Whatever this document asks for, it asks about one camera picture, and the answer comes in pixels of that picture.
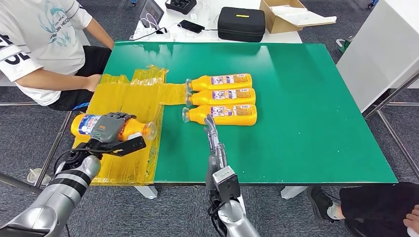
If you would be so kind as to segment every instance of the white paper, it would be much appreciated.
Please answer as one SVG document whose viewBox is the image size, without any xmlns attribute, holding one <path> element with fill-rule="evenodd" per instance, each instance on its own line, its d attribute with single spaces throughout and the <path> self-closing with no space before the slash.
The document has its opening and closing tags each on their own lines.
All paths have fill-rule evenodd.
<svg viewBox="0 0 419 237">
<path fill-rule="evenodd" d="M 275 15 L 288 14 L 288 13 L 301 13 L 301 12 L 308 11 L 307 8 L 304 8 L 304 7 L 292 7 L 289 5 L 272 6 L 270 8 Z"/>
<path fill-rule="evenodd" d="M 319 25 L 319 24 L 328 24 L 335 23 L 337 17 L 323 17 L 317 15 L 311 11 L 302 12 L 302 13 L 289 13 L 289 14 L 280 14 L 278 15 L 282 19 L 290 22 L 295 26 L 309 26 L 309 25 Z"/>
</svg>

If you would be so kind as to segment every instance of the bottle label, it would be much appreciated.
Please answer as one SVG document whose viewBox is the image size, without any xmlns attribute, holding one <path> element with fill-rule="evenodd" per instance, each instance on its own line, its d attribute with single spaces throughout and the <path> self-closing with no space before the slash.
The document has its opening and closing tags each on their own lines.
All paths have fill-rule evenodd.
<svg viewBox="0 0 419 237">
<path fill-rule="evenodd" d="M 96 125 L 97 121 L 100 119 L 100 115 L 86 115 L 82 118 L 82 121 L 79 124 L 79 133 L 84 135 L 89 135 Z"/>
<path fill-rule="evenodd" d="M 228 109 L 225 106 L 212 106 L 211 107 L 211 116 L 221 117 L 221 116 L 232 116 L 233 111 Z"/>
<path fill-rule="evenodd" d="M 221 116 L 249 116 L 251 115 L 251 106 L 250 105 L 235 105 L 233 109 L 229 109 L 226 106 L 212 106 L 211 107 L 211 116 L 212 117 L 221 117 Z"/>
<path fill-rule="evenodd" d="M 214 100 L 250 98 L 250 96 L 250 89 L 215 90 L 212 92 L 212 98 Z"/>
<path fill-rule="evenodd" d="M 213 85 L 232 84 L 232 83 L 240 83 L 240 82 L 247 82 L 247 81 L 248 79 L 246 78 L 245 74 L 211 77 L 211 83 Z"/>
<path fill-rule="evenodd" d="M 233 107 L 234 115 L 236 116 L 248 116 L 251 115 L 250 105 L 235 105 Z"/>
</svg>

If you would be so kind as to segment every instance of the orange juice bottle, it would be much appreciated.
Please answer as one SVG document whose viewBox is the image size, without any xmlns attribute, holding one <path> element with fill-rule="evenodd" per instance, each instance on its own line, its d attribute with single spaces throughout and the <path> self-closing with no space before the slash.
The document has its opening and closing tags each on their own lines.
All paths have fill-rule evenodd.
<svg viewBox="0 0 419 237">
<path fill-rule="evenodd" d="M 202 76 L 195 80 L 186 80 L 186 92 L 202 90 L 225 90 L 251 88 L 251 76 L 248 73 L 223 76 Z"/>
<path fill-rule="evenodd" d="M 256 123 L 257 111 L 255 105 L 201 105 L 194 109 L 183 108 L 184 122 L 194 121 L 205 124 L 207 115 L 214 118 L 216 125 L 244 125 L 251 126 Z"/>
<path fill-rule="evenodd" d="M 87 114 L 77 115 L 74 118 L 73 123 L 71 123 L 71 133 L 75 136 L 90 137 L 90 133 L 100 117 L 102 116 Z M 130 118 L 125 122 L 125 126 L 119 134 L 119 139 L 121 141 L 126 141 L 128 140 L 128 136 L 138 132 L 141 133 L 144 139 L 151 141 L 157 135 L 156 124 L 154 122 L 141 123 L 134 118 Z"/>
<path fill-rule="evenodd" d="M 229 90 L 203 90 L 201 92 L 186 94 L 186 106 L 191 105 L 228 105 L 252 104 L 256 102 L 256 93 L 253 88 Z"/>
</svg>

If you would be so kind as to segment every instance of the smartphone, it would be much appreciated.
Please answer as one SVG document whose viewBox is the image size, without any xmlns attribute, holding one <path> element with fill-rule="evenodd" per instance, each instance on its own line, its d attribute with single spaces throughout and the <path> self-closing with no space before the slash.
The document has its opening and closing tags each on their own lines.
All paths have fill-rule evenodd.
<svg viewBox="0 0 419 237">
<path fill-rule="evenodd" d="M 179 22 L 177 26 L 184 28 L 186 30 L 195 32 L 197 34 L 200 33 L 203 29 L 205 29 L 205 27 L 195 24 L 193 22 L 187 21 L 187 20 L 183 20 Z"/>
</svg>

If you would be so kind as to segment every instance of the green tabletop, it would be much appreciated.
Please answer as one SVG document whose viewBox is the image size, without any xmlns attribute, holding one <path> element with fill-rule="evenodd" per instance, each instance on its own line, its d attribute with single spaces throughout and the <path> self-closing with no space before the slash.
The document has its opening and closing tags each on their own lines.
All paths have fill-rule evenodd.
<svg viewBox="0 0 419 237">
<path fill-rule="evenodd" d="M 119 42 L 105 73 L 130 79 L 150 64 L 173 83 L 251 74 L 256 124 L 218 126 L 241 183 L 397 182 L 323 44 Z M 205 181 L 207 136 L 183 107 L 165 106 L 155 183 Z"/>
</svg>

